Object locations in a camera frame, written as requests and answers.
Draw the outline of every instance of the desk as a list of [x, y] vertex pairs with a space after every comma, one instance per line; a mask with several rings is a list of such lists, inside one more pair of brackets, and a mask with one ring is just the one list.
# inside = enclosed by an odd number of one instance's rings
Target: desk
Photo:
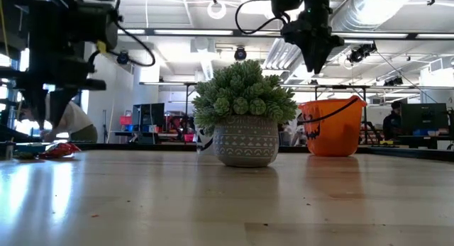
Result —
[[0, 245], [451, 245], [454, 167], [278, 154], [225, 167], [195, 152], [87, 151], [0, 162]]
[[398, 140], [401, 145], [408, 145], [411, 148], [427, 147], [431, 150], [437, 149], [437, 141], [439, 140], [452, 140], [450, 136], [413, 136], [403, 135], [399, 136]]
[[155, 136], [156, 142], [161, 141], [163, 138], [176, 138], [178, 137], [177, 133], [150, 133], [150, 132], [140, 132], [140, 131], [133, 131], [133, 132], [126, 132], [126, 131], [111, 131], [115, 134], [115, 136], [125, 136], [128, 137], [135, 137], [135, 136], [143, 136], [149, 137]]

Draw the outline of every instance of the red object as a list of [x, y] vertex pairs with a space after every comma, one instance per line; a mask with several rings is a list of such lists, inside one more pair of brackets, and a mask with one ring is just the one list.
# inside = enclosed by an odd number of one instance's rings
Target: red object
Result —
[[132, 125], [133, 117], [132, 116], [120, 116], [120, 125]]
[[58, 143], [41, 153], [39, 157], [44, 159], [61, 158], [79, 151], [80, 149], [72, 143]]
[[194, 135], [193, 134], [184, 135], [184, 141], [185, 142], [192, 142], [193, 139], [194, 139]]

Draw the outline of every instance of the orange plastic bucket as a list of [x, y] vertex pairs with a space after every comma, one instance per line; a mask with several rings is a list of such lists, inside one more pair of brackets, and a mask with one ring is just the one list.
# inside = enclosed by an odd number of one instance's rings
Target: orange plastic bucket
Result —
[[299, 106], [305, 121], [326, 116], [356, 99], [346, 109], [319, 122], [305, 123], [309, 151], [322, 157], [347, 157], [356, 152], [360, 137], [362, 108], [358, 96], [349, 99], [310, 101]]

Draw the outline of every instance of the red bag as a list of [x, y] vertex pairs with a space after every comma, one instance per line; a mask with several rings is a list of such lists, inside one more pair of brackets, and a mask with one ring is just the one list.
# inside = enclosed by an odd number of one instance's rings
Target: red bag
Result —
[[41, 153], [39, 157], [44, 159], [61, 158], [79, 151], [80, 149], [72, 143], [58, 143], [50, 146], [49, 149], [44, 153]]

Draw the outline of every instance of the potted plant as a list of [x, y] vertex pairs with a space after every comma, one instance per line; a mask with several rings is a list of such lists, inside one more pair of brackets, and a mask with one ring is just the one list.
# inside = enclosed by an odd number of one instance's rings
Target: potted plant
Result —
[[195, 123], [213, 135], [214, 154], [225, 165], [265, 167], [276, 159], [277, 124], [295, 118], [291, 89], [262, 76], [258, 61], [235, 63], [196, 86]]

